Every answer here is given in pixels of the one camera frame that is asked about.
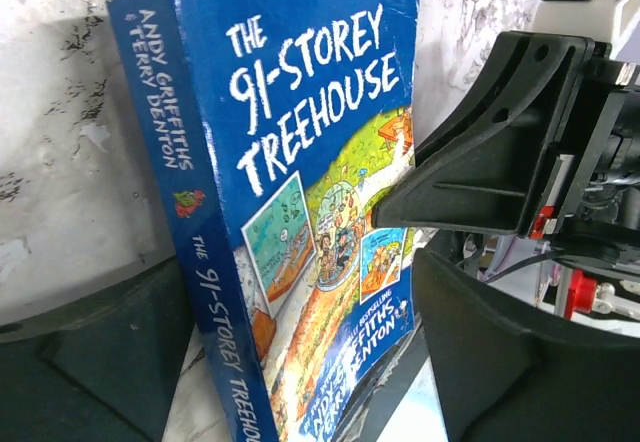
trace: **book cover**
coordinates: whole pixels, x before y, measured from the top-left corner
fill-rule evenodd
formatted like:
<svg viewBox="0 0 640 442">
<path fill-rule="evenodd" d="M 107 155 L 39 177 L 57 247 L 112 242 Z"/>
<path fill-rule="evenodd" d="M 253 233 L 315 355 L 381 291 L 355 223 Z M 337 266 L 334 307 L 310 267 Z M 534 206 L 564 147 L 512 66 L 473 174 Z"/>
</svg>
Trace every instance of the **book cover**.
<svg viewBox="0 0 640 442">
<path fill-rule="evenodd" d="M 413 329 L 413 231 L 371 208 L 413 167 L 418 0 L 109 0 L 236 441 L 327 441 Z"/>
</svg>

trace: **small red and green logo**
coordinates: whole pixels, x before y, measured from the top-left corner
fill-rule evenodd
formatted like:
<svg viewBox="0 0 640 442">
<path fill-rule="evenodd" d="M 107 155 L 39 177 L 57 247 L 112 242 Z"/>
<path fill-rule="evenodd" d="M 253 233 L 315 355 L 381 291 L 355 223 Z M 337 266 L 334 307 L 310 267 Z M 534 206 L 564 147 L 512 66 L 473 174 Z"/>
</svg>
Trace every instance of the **small red and green logo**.
<svg viewBox="0 0 640 442">
<path fill-rule="evenodd" d="M 176 214 L 184 219 L 191 217 L 191 214 L 202 205 L 204 192 L 201 190 L 183 190 L 182 192 L 174 192 L 173 198 L 176 201 Z"/>
</svg>

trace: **screw hole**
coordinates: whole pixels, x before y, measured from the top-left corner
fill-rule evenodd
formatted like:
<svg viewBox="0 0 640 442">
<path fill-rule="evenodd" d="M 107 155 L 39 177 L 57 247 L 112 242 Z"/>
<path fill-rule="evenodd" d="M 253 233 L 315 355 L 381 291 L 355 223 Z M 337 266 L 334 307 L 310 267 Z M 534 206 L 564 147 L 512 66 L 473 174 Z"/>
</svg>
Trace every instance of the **screw hole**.
<svg viewBox="0 0 640 442">
<path fill-rule="evenodd" d="M 500 109 L 496 112 L 496 115 L 493 116 L 493 123 L 499 124 L 501 122 L 505 122 L 509 118 L 509 109 Z"/>
<path fill-rule="evenodd" d="M 536 50 L 536 53 L 533 57 L 534 59 L 536 59 L 536 62 L 542 62 L 547 58 L 547 55 L 549 55 L 549 46 L 541 45 L 540 47 L 538 47 L 538 50 Z"/>
<path fill-rule="evenodd" d="M 20 330 L 21 328 L 22 328 L 22 324 L 0 325 L 0 334 L 8 334 L 10 332 L 15 332 L 16 330 Z"/>
</svg>

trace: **red plastic part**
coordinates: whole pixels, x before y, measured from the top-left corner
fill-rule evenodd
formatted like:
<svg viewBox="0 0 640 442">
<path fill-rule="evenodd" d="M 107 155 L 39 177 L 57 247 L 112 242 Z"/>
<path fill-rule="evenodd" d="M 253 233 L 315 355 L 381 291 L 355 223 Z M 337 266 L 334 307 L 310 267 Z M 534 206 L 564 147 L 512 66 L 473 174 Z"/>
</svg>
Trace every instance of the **red plastic part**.
<svg viewBox="0 0 640 442">
<path fill-rule="evenodd" d="M 591 312 L 597 289 L 597 280 L 585 277 L 581 270 L 574 270 L 567 294 L 567 305 L 564 308 L 564 318 L 571 319 L 574 312 Z"/>
<path fill-rule="evenodd" d="M 544 224 L 547 220 L 553 217 L 554 207 L 552 205 L 547 205 L 540 209 L 538 213 L 538 217 L 536 217 L 536 221 L 533 224 L 533 230 L 531 231 L 531 235 L 529 238 L 533 240 L 540 240 L 544 237 Z"/>
</svg>

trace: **white robot part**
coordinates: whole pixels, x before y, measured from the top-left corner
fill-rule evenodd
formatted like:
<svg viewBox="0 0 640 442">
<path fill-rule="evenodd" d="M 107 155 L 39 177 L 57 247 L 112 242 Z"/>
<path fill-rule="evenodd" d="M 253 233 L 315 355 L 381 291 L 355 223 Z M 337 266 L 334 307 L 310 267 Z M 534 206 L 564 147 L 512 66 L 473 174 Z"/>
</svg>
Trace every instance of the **white robot part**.
<svg viewBox="0 0 640 442">
<path fill-rule="evenodd" d="M 533 32 L 589 37 L 612 46 L 615 59 L 640 22 L 640 0 L 541 2 Z"/>
</svg>

